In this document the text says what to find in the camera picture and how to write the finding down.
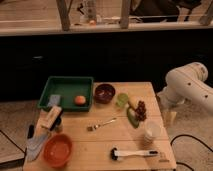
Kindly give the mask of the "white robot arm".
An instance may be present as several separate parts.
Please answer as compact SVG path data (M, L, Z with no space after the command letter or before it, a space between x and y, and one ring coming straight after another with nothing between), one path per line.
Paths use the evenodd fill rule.
M213 114L213 88L205 84L207 78L208 70L200 62L174 68L166 74L166 86L157 93L166 127L172 125L176 117L173 108L186 99Z

